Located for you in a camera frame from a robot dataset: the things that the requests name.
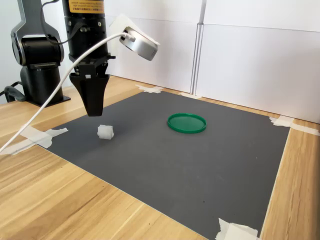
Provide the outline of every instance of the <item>gray mat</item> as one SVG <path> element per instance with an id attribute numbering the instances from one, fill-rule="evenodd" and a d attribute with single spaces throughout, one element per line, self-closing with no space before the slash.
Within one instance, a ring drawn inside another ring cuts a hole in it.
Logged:
<path id="1" fill-rule="evenodd" d="M 175 132 L 174 113 L 198 114 L 207 129 Z M 100 124 L 113 126 L 112 140 L 99 139 Z M 267 116 L 167 92 L 139 93 L 61 128 L 69 131 L 49 151 L 209 239 L 218 218 L 261 231 L 289 133 Z"/>

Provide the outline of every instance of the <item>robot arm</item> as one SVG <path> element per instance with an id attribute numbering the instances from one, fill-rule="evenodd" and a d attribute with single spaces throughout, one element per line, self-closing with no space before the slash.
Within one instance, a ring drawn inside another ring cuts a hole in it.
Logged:
<path id="1" fill-rule="evenodd" d="M 17 62 L 24 66 L 21 81 L 26 100 L 42 105 L 60 82 L 58 66 L 64 58 L 64 50 L 59 34 L 53 27 L 42 23 L 45 28 L 42 29 L 40 19 L 43 20 L 44 16 L 41 0 L 18 0 L 18 3 L 22 22 L 11 32 L 13 52 Z M 69 59 L 74 63 L 86 50 L 107 37 L 104 0 L 62 0 L 62 4 Z M 158 51 L 159 43 L 124 15 L 116 18 L 110 30 L 112 33 L 130 34 L 132 39 L 122 37 L 120 43 L 149 61 Z M 26 35 L 43 34 L 46 37 L 25 38 Z M 75 72 L 69 75 L 90 117 L 102 115 L 105 88 L 110 77 L 106 74 L 108 60 L 114 58 L 105 43 L 80 61 L 74 68 Z M 60 90 L 51 104 L 63 100 Z"/>

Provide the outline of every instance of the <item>green lid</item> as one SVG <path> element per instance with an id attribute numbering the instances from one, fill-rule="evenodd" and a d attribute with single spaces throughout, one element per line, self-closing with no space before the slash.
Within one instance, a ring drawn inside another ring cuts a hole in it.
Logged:
<path id="1" fill-rule="evenodd" d="M 176 113 L 168 118 L 168 126 L 173 130 L 184 134 L 196 134 L 207 127 L 206 120 L 192 113 Z"/>

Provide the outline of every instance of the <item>tape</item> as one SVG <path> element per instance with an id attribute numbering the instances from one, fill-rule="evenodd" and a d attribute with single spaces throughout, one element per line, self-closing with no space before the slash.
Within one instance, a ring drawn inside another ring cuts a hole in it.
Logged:
<path id="1" fill-rule="evenodd" d="M 289 127 L 301 132 L 320 136 L 320 133 L 317 129 L 295 124 L 294 118 L 292 117 L 288 117 L 288 116 L 280 116 L 279 118 L 270 117 L 270 120 L 275 126 Z"/>
<path id="2" fill-rule="evenodd" d="M 0 155 L 16 155 L 34 145 L 40 145 L 41 147 L 47 149 L 52 145 L 52 138 L 67 131 L 68 129 L 64 128 L 59 130 L 49 129 L 48 131 L 43 132 L 33 128 L 32 126 L 27 126 L 26 129 L 20 134 L 27 139 L 5 148 Z"/>
<path id="3" fill-rule="evenodd" d="M 219 218 L 220 232 L 216 240 L 259 240 L 258 231 L 251 227 L 228 223 Z"/>
<path id="4" fill-rule="evenodd" d="M 98 127 L 98 136 L 100 139 L 111 140 L 114 137 L 114 128 L 112 126 L 100 125 Z"/>
<path id="5" fill-rule="evenodd" d="M 184 96 L 184 97 L 187 97 L 187 98 L 191 98 L 191 99 L 200 99 L 200 98 L 202 98 L 202 96 L 197 96 L 197 95 L 193 95 L 193 94 L 189 94 L 189 93 L 185 93 L 185 92 L 181 92 L 180 95 Z"/>
<path id="6" fill-rule="evenodd" d="M 145 86 L 140 86 L 140 85 L 136 85 L 137 87 L 139 87 L 140 90 L 143 90 L 145 93 L 155 93 L 155 94 L 159 94 L 161 93 L 160 90 L 164 89 L 163 87 L 160 86 L 155 86 L 155 87 L 145 87 Z"/>

